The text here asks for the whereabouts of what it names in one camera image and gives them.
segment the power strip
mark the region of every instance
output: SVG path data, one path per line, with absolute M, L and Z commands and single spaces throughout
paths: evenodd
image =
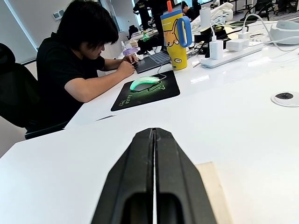
M 203 67 L 208 67 L 212 69 L 220 65 L 226 64 L 228 62 L 232 62 L 239 58 L 245 57 L 247 55 L 256 53 L 262 50 L 262 48 L 263 48 L 263 44 L 261 44 L 260 42 L 249 42 L 249 46 L 243 50 L 240 51 L 223 50 L 223 58 L 217 60 L 211 58 L 202 58 L 200 60 L 200 63 Z

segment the computer mouse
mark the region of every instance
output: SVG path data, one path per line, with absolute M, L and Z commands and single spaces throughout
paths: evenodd
M 158 83 L 159 81 L 160 81 L 159 78 L 153 76 L 140 77 L 131 84 L 130 90 L 142 91 L 152 87 L 154 84 Z

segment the yellow tumbler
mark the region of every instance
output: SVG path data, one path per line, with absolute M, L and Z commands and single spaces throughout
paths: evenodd
M 182 10 L 161 16 L 164 40 L 167 52 L 171 58 L 173 70 L 187 67 L 186 47 L 192 43 L 191 24 Z

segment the laptop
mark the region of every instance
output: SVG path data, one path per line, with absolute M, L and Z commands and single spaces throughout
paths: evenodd
M 161 65 L 168 64 L 171 61 L 167 51 L 162 50 L 159 53 L 150 55 L 143 60 L 139 61 L 137 63 L 136 71 L 137 73 L 142 73 L 157 67 L 160 67 Z

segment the white desk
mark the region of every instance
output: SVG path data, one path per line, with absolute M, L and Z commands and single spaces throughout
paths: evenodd
M 215 72 L 179 71 L 180 97 L 17 143 L 0 159 L 0 223 L 90 223 L 107 173 L 134 134 L 161 127 L 193 163 L 215 163 L 235 224 L 297 224 L 299 108 L 270 97 L 299 91 L 298 60 L 295 51 L 284 63 L 244 58 Z
M 257 30 L 265 31 L 262 25 L 255 26 L 256 24 L 261 24 L 261 22 L 251 24 L 251 32 L 254 33 Z M 126 82 L 133 81 L 138 77 L 154 75 L 157 73 L 158 68 L 142 74 L 135 73 L 134 75 L 120 82 L 118 85 L 116 85 L 106 93 L 102 94 L 91 102 L 84 104 L 65 128 L 68 129 L 84 124 L 93 123 L 96 120 L 110 115 L 118 116 L 128 112 L 137 111 L 142 108 L 160 107 L 160 105 L 165 104 L 165 102 L 176 105 L 176 101 L 178 99 L 189 97 L 194 93 L 205 92 L 207 90 L 218 88 L 228 83 L 233 83 L 246 78 L 267 74 L 269 72 L 280 69 L 281 66 L 292 67 L 298 63 L 298 50 L 274 59 L 269 58 L 281 54 L 283 54 L 283 52 L 279 51 L 276 47 L 266 46 L 264 47 L 264 50 L 262 52 L 252 54 L 250 56 L 241 58 L 239 60 L 214 69 L 202 68 L 201 65 L 193 68 L 192 63 L 195 63 L 199 60 L 200 57 L 203 56 L 192 57 L 188 61 L 188 68 L 180 71 L 175 71 L 175 76 L 181 92 L 179 96 L 154 102 L 151 104 L 111 112 L 110 109 Z M 168 70 L 171 70 L 170 64 L 165 65 L 160 70 L 160 72 Z

